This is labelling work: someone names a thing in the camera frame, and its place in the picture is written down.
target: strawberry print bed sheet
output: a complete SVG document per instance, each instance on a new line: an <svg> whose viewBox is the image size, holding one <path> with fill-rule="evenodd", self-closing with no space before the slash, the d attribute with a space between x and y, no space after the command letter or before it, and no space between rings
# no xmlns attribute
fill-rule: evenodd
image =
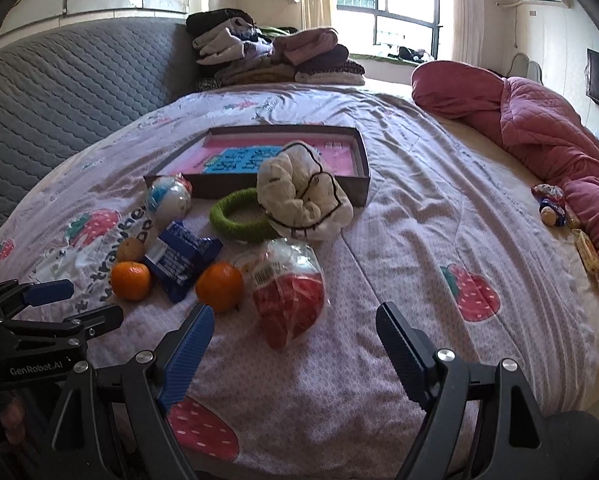
<svg viewBox="0 0 599 480"><path fill-rule="evenodd" d="M545 228L412 102L346 88L254 86L193 94L128 126L26 198L0 230L0 281L69 278L73 300L23 317L62 318L117 302L121 328L90 342L98 367L152 349L196 303L170 304L156 286L140 303L109 285L119 243L156 237L143 176L211 126L354 126L371 165L365 208L315 246L331 305L296 344L272 350L246 298L217 317L188 397L169 420L180 444L263 472L392 478L423 413L407 400L375 333L394 301L413 326L465 360L515 359L545 414L579 408L597 367L572 277ZM201 236L212 203L194 200L185 225ZM254 250L223 240L220 259ZM467 411L455 457L468 455Z"/></svg>

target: metal bolt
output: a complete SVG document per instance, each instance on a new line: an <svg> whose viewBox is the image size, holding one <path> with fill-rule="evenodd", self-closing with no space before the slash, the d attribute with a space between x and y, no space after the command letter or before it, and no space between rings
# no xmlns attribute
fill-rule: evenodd
<svg viewBox="0 0 599 480"><path fill-rule="evenodd" d="M451 362L455 359L455 352L448 348L442 348L437 352L437 357L440 361Z"/></svg>
<svg viewBox="0 0 599 480"><path fill-rule="evenodd" d="M517 363L512 359L504 359L502 366L504 370L508 370L509 372L514 372L517 369Z"/></svg>
<svg viewBox="0 0 599 480"><path fill-rule="evenodd" d="M141 364L150 363L153 360L153 352L150 350L142 350L135 356L135 361Z"/></svg>
<svg viewBox="0 0 599 480"><path fill-rule="evenodd" d="M76 362L73 366L73 370L78 374L83 374L88 369L88 361Z"/></svg>

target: orange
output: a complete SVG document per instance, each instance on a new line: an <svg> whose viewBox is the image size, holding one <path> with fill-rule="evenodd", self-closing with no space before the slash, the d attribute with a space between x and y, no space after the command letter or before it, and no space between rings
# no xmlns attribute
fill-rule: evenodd
<svg viewBox="0 0 599 480"><path fill-rule="evenodd" d="M150 294L150 271L144 264L119 262L110 273L110 286L124 300L143 300Z"/></svg>
<svg viewBox="0 0 599 480"><path fill-rule="evenodd" d="M239 304L244 293L244 278L227 262L212 264L204 270L195 285L197 298L220 314Z"/></svg>

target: clear plastic bag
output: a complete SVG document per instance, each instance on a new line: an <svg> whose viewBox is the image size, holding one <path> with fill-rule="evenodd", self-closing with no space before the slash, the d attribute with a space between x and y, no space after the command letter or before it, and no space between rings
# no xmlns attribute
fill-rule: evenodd
<svg viewBox="0 0 599 480"><path fill-rule="evenodd" d="M327 303L315 252L306 243L267 242L252 270L252 300L273 349L282 349L311 328Z"/></svg>

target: blue and white ball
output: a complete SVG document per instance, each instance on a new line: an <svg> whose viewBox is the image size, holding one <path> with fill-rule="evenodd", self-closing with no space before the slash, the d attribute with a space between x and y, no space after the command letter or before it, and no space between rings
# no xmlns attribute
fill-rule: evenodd
<svg viewBox="0 0 599 480"><path fill-rule="evenodd" d="M184 218L192 205L192 186L181 176L161 176L146 192L146 208L158 229Z"/></svg>

